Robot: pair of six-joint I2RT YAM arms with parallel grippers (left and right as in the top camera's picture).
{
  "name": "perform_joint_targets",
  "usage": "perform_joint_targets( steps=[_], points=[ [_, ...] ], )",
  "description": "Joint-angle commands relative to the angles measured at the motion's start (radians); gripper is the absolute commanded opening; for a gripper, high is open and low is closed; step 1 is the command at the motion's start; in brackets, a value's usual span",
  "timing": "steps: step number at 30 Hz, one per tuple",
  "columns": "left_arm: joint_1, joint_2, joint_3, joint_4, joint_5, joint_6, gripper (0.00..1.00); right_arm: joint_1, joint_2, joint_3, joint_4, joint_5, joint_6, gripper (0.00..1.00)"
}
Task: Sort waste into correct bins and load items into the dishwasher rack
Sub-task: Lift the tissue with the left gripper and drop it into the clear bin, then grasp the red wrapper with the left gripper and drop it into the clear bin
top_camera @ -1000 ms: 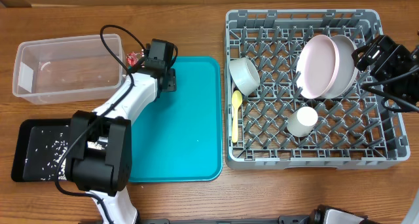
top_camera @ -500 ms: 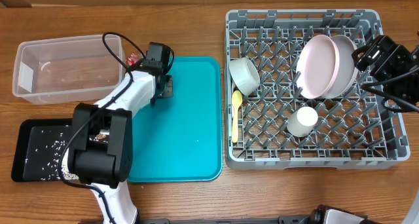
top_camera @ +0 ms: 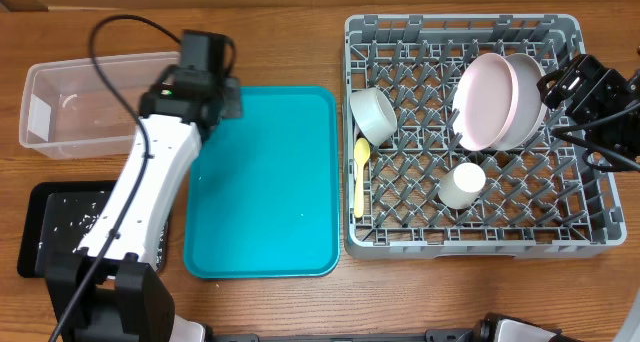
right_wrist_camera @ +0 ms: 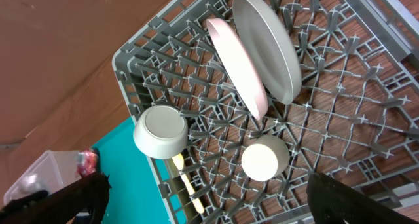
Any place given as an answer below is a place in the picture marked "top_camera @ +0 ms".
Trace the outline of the grey plate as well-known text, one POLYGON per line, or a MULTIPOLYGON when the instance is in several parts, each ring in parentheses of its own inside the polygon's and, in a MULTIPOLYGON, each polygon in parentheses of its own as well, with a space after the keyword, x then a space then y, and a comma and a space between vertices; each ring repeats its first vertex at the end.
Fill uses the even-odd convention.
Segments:
POLYGON ((524 53, 511 54, 506 60, 514 68, 519 89, 514 119, 505 135, 492 145, 493 149, 502 151, 527 142, 540 127, 547 111, 537 88, 538 81, 544 76, 541 64, 524 53))

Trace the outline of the pink rimmed white plate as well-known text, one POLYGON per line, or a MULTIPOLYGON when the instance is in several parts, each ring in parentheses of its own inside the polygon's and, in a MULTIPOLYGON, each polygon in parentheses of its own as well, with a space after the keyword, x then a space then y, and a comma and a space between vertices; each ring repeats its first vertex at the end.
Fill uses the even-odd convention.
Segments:
POLYGON ((454 94, 458 112, 453 131, 466 150, 479 151, 501 140, 518 104, 519 83, 512 65, 496 53, 482 54, 464 71, 454 94))

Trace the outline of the yellow plastic spoon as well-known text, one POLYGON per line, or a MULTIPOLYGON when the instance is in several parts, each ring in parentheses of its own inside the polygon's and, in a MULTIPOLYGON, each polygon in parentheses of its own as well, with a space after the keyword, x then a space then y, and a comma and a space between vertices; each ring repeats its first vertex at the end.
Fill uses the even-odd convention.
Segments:
POLYGON ((359 138, 354 146, 354 160, 356 164, 356 181, 354 189, 354 217, 361 218, 364 214, 364 167, 370 157, 370 144, 364 137, 359 138))

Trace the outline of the grey bowl with rice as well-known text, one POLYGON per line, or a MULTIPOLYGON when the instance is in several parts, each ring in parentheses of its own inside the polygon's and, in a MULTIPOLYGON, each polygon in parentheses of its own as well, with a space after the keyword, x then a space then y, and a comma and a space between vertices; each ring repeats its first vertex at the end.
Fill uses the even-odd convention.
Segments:
POLYGON ((364 137, 374 146, 385 143, 397 130, 397 117, 389 98, 377 87, 354 92, 352 115, 364 137))

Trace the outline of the white paper cup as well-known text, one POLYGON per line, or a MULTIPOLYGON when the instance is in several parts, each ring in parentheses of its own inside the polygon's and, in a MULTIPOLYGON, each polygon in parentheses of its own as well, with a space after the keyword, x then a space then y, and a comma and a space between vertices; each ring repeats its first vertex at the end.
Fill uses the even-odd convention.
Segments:
POLYGON ((462 163, 440 180, 438 197, 449 208, 465 209, 474 203, 485 183, 486 175, 479 165, 462 163))

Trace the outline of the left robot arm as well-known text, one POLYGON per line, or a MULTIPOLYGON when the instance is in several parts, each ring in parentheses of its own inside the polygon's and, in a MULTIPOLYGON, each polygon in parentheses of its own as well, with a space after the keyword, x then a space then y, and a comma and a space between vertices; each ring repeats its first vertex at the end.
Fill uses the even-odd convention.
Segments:
POLYGON ((92 230, 45 272, 57 319, 51 340, 210 341, 210 326, 175 312, 155 259, 177 190, 223 119, 242 115, 233 40, 184 31, 180 59, 145 92, 125 166, 92 230))

